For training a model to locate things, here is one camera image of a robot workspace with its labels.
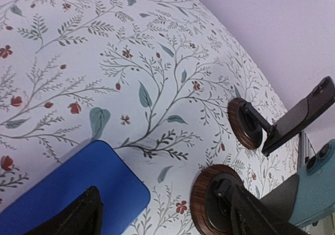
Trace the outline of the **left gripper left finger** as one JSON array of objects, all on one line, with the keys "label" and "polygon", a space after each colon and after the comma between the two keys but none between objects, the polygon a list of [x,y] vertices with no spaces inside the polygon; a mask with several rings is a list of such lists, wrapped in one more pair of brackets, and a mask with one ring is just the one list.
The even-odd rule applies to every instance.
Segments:
[{"label": "left gripper left finger", "polygon": [[101,234],[103,209],[98,188],[91,186],[60,213],[26,234]]}]

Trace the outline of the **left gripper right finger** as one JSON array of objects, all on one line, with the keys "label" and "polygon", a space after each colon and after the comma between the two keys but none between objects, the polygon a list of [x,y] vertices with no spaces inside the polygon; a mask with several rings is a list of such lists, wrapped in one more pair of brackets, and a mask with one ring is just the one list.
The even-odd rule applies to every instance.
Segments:
[{"label": "left gripper right finger", "polygon": [[289,222],[296,203],[298,180],[287,180],[261,199],[242,184],[226,183],[226,234],[306,234]]}]

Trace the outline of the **dark round base stand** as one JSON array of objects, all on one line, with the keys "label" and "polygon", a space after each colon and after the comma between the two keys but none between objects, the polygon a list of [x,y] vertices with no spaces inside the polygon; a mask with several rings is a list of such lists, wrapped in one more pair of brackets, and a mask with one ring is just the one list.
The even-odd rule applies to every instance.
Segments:
[{"label": "dark round base stand", "polygon": [[233,234],[230,209],[236,185],[242,186],[242,179],[227,165],[215,164],[199,173],[191,191],[190,212],[200,234]]}]

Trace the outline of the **blue phone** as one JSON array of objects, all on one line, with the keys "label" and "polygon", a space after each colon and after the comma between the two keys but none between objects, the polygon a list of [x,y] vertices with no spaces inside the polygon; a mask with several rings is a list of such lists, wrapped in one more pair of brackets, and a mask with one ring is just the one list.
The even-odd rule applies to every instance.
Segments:
[{"label": "blue phone", "polygon": [[58,214],[90,186],[103,203],[102,234],[122,234],[150,202],[150,192],[114,150],[94,141],[1,213],[1,234],[23,234]]}]

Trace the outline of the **teal phone dark screen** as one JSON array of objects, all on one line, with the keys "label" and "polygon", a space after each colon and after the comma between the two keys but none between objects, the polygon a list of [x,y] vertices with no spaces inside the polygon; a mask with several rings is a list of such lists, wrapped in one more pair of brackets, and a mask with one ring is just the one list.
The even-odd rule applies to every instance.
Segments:
[{"label": "teal phone dark screen", "polygon": [[334,213],[334,140],[261,198],[274,214],[303,228]]}]

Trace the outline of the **black phone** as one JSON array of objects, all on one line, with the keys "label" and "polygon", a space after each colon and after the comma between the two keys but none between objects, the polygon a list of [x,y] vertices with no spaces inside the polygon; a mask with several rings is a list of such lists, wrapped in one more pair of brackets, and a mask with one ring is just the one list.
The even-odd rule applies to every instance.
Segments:
[{"label": "black phone", "polygon": [[262,154],[269,156],[273,151],[302,132],[333,104],[334,82],[330,76],[326,76],[312,92],[275,123],[274,135],[265,141]]}]

